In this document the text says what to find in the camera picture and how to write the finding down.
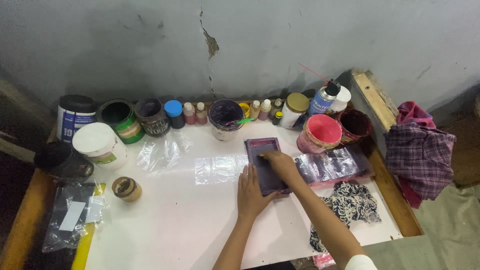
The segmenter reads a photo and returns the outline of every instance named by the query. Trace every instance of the checkered rag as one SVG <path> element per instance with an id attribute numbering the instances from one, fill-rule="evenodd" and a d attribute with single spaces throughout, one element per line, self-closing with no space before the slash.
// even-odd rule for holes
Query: checkered rag
<path id="1" fill-rule="evenodd" d="M 416 123 L 393 125 L 385 135 L 387 169 L 407 178 L 424 200 L 435 200 L 451 183 L 454 135 Z"/>

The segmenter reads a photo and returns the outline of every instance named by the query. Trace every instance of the wooden frame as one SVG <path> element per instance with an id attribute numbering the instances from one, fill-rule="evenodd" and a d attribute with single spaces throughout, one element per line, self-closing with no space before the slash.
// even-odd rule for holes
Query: wooden frame
<path id="1" fill-rule="evenodd" d="M 372 138 L 375 143 L 371 140 L 364 142 L 364 150 L 375 171 L 374 180 L 402 235 L 404 237 L 423 235 L 423 230 L 410 205 L 403 197 L 395 178 L 388 172 L 384 164 L 383 133 L 396 123 L 394 105 L 386 95 L 382 97 L 379 94 L 381 90 L 369 72 L 348 71 L 337 80 L 350 89 L 355 108 L 363 111 L 372 119 L 374 126 Z M 48 141 L 54 140 L 55 132 L 56 129 L 52 131 Z M 51 205 L 54 189 L 52 178 L 36 169 L 3 249 L 0 270 L 24 268 L 38 226 Z"/>

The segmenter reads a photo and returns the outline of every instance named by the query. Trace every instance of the white paper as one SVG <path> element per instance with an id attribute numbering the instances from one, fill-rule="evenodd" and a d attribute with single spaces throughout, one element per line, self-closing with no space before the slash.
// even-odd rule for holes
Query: white paper
<path id="1" fill-rule="evenodd" d="M 102 209 L 105 205 L 103 195 L 90 196 L 88 200 L 88 211 L 85 223 L 97 222 L 102 219 Z"/>
<path id="2" fill-rule="evenodd" d="M 84 210 L 85 203 L 83 202 L 72 202 L 70 207 L 68 207 L 67 214 L 63 218 L 62 223 L 60 224 L 60 231 L 73 231 L 75 225 L 77 224 L 82 211 Z"/>

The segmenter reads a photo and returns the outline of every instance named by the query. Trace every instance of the red straw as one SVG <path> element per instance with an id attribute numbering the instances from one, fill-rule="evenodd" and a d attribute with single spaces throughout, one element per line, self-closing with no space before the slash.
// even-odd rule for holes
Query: red straw
<path id="1" fill-rule="evenodd" d="M 310 71 L 310 72 L 312 72 L 313 74 L 315 74 L 315 75 L 319 76 L 320 78 L 324 79 L 326 82 L 328 82 L 328 81 L 329 81 L 328 79 L 326 79 L 326 78 L 325 78 L 325 77 L 323 77 L 323 76 L 320 76 L 320 75 L 318 75 L 317 73 L 315 73 L 315 71 L 313 71 L 313 70 L 309 69 L 308 67 L 306 67 L 306 66 L 304 66 L 304 65 L 302 65 L 302 64 L 300 64 L 300 63 L 297 63 L 297 64 L 299 64 L 300 66 L 302 66 L 302 67 L 306 68 L 308 71 Z"/>

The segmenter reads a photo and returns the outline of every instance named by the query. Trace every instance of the blue lid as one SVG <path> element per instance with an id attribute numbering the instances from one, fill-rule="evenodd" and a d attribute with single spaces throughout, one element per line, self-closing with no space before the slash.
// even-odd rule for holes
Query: blue lid
<path id="1" fill-rule="evenodd" d="M 181 103 L 178 102 L 177 100 L 167 101 L 167 103 L 165 103 L 164 105 L 164 108 L 165 108 L 165 112 L 170 117 L 179 116 L 183 112 Z"/>

